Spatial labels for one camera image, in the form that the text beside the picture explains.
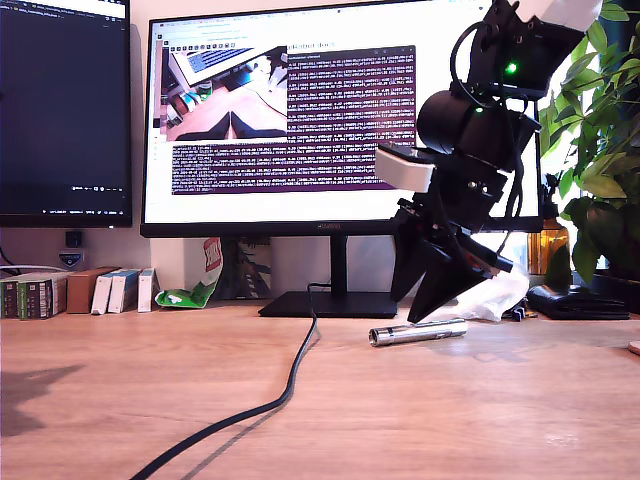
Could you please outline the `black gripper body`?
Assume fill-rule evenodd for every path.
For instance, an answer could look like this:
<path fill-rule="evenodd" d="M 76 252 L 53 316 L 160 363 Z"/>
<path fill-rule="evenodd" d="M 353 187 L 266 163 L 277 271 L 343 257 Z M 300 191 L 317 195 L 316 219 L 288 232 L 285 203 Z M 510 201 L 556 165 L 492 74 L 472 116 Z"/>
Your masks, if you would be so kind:
<path fill-rule="evenodd" d="M 398 201 L 398 213 L 409 213 L 424 225 L 425 239 L 455 259 L 463 258 L 464 240 L 482 229 L 489 218 L 489 211 L 502 195 L 501 187 L 506 178 L 498 177 L 498 183 L 468 181 L 451 173 L 434 172 L 428 190 L 416 192 L 409 200 Z M 492 272 L 509 272 L 511 261 L 498 255 L 498 266 Z"/>

